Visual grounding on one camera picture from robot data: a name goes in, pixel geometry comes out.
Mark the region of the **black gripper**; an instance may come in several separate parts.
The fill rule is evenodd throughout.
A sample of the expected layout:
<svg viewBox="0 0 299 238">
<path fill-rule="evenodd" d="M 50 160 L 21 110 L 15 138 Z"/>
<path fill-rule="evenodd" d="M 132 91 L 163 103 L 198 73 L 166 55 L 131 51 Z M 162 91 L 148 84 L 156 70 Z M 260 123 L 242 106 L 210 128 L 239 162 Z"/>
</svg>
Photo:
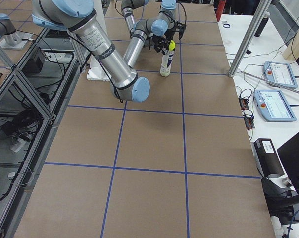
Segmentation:
<svg viewBox="0 0 299 238">
<path fill-rule="evenodd" d="M 179 21 L 174 22 L 173 27 L 167 29 L 167 31 L 164 33 L 166 40 L 167 41 L 173 40 L 175 33 L 178 33 L 178 39 L 181 40 L 185 33 L 186 27 L 187 27 L 186 24 L 183 24 Z"/>
<path fill-rule="evenodd" d="M 158 53 L 163 52 L 167 47 L 166 39 L 161 36 L 153 35 L 153 43 L 154 43 L 154 45 L 153 45 L 154 49 Z"/>
</svg>

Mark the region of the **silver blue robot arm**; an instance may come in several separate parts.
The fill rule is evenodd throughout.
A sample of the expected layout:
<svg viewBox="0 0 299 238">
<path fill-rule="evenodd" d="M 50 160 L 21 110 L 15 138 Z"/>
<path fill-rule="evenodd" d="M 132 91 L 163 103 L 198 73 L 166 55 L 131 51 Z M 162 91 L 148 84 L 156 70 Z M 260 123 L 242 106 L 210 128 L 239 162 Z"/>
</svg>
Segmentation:
<svg viewBox="0 0 299 238">
<path fill-rule="evenodd" d="M 133 69 L 143 47 L 162 52 L 161 75 L 168 76 L 175 51 L 173 36 L 181 38 L 186 25 L 176 20 L 176 1 L 164 0 L 158 16 L 134 22 L 134 9 L 146 5 L 146 0 L 124 0 L 121 13 L 130 31 L 130 43 L 122 56 L 97 21 L 91 0 L 34 0 L 33 22 L 41 27 L 69 31 L 110 74 L 111 90 L 119 100 L 143 102 L 150 93 L 147 78 Z"/>
<path fill-rule="evenodd" d="M 176 29 L 176 1 L 163 0 L 157 17 L 135 22 L 133 10 L 148 4 L 147 0 L 123 0 L 121 14 L 130 31 L 130 43 L 124 53 L 124 60 L 133 67 L 145 46 L 154 44 L 157 52 L 166 50 Z"/>
</svg>

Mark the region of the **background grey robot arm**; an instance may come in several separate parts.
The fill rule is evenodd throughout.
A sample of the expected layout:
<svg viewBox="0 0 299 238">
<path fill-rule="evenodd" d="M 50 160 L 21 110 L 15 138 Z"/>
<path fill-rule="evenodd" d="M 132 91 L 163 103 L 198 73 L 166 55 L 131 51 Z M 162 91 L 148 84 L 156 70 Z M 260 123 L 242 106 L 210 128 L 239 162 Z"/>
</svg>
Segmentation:
<svg viewBox="0 0 299 238">
<path fill-rule="evenodd" d="M 26 45 L 8 15 L 0 13 L 0 46 L 6 50 L 21 50 Z"/>
</svg>

